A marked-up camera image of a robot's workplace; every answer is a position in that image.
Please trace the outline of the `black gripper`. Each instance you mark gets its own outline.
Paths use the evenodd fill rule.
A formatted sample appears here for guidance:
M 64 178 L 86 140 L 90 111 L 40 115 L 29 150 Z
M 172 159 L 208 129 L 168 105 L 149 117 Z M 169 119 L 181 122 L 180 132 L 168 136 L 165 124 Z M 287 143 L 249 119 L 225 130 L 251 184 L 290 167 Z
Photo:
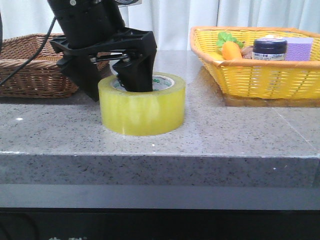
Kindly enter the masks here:
M 72 48 L 64 35 L 54 38 L 50 44 L 56 53 L 63 53 L 56 62 L 60 72 L 95 102 L 99 100 L 101 75 L 91 58 L 102 52 L 127 54 L 129 60 L 120 59 L 112 66 L 127 91 L 153 91 L 157 44 L 152 31 L 125 27 L 106 40 L 79 49 Z

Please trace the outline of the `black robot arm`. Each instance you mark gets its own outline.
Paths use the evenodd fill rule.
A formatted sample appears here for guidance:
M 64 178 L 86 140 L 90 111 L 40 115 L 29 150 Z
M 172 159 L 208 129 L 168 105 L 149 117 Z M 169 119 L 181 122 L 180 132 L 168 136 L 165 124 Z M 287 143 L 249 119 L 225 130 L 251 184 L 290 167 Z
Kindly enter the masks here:
M 50 41 L 62 58 L 60 72 L 94 101 L 103 78 L 96 64 L 117 60 L 113 69 L 129 92 L 153 91 L 157 44 L 152 31 L 125 26 L 118 0 L 50 0 L 63 34 Z

